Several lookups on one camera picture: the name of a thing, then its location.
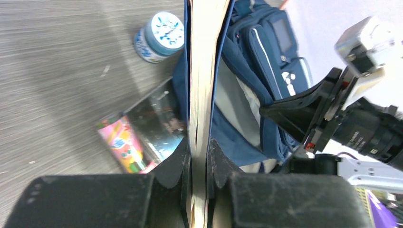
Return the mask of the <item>purple treehouse book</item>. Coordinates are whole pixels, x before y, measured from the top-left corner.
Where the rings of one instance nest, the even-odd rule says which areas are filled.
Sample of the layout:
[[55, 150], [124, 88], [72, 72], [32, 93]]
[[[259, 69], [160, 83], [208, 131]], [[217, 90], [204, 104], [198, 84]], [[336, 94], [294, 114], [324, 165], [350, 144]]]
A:
[[396, 228], [397, 219], [369, 190], [365, 190], [370, 218], [375, 228]]

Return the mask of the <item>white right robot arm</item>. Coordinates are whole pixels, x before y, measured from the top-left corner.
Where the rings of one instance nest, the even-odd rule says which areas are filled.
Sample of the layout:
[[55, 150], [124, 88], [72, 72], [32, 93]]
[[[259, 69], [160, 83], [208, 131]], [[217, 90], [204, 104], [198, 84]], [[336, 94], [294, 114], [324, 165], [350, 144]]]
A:
[[403, 121], [395, 106], [347, 98], [358, 80], [333, 68], [312, 88], [260, 108], [314, 158], [292, 155], [280, 173], [337, 175], [351, 185], [403, 191]]

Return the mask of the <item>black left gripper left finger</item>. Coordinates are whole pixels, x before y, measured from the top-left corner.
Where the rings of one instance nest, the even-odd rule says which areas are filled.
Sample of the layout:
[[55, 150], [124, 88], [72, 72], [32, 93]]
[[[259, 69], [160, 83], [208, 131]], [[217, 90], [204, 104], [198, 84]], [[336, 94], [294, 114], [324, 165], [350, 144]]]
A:
[[187, 228], [190, 152], [183, 138], [147, 174], [42, 176], [23, 191], [7, 228]]

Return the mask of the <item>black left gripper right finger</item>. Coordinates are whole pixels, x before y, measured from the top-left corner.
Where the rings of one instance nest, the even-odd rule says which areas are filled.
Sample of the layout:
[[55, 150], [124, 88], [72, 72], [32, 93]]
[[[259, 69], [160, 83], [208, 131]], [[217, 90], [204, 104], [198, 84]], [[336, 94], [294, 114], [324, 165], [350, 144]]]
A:
[[245, 173], [215, 139], [207, 153], [211, 228], [371, 228], [340, 158], [292, 158], [285, 173]]

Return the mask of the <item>landscape cover book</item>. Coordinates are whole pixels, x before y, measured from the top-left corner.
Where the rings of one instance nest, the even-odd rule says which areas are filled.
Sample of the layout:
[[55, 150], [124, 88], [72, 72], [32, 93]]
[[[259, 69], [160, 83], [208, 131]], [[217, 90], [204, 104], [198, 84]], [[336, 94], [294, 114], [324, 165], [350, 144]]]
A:
[[207, 156], [210, 143], [214, 90], [231, 17], [232, 0], [191, 0], [186, 35], [188, 60], [188, 139], [191, 155], [192, 194], [189, 226], [208, 226]]

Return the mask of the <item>navy blue backpack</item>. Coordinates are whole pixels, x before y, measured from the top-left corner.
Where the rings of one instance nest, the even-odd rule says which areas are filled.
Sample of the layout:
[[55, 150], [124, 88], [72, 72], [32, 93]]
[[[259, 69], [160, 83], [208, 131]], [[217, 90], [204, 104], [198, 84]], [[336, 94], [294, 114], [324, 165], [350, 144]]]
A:
[[[188, 125], [188, 60], [185, 47], [173, 75], [181, 114]], [[259, 109], [311, 87], [310, 71], [284, 10], [264, 0], [234, 0], [228, 19], [214, 90], [210, 138], [236, 165], [285, 161], [299, 143]]]

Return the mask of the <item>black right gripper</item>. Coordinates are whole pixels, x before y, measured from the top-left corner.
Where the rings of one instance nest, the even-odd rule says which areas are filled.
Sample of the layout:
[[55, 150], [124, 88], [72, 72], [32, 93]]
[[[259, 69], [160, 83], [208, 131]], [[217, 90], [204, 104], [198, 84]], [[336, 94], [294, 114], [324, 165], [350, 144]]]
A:
[[343, 117], [341, 109], [356, 84], [351, 70], [332, 68], [327, 76], [312, 88], [262, 106], [259, 111], [290, 134], [305, 150], [324, 150]]

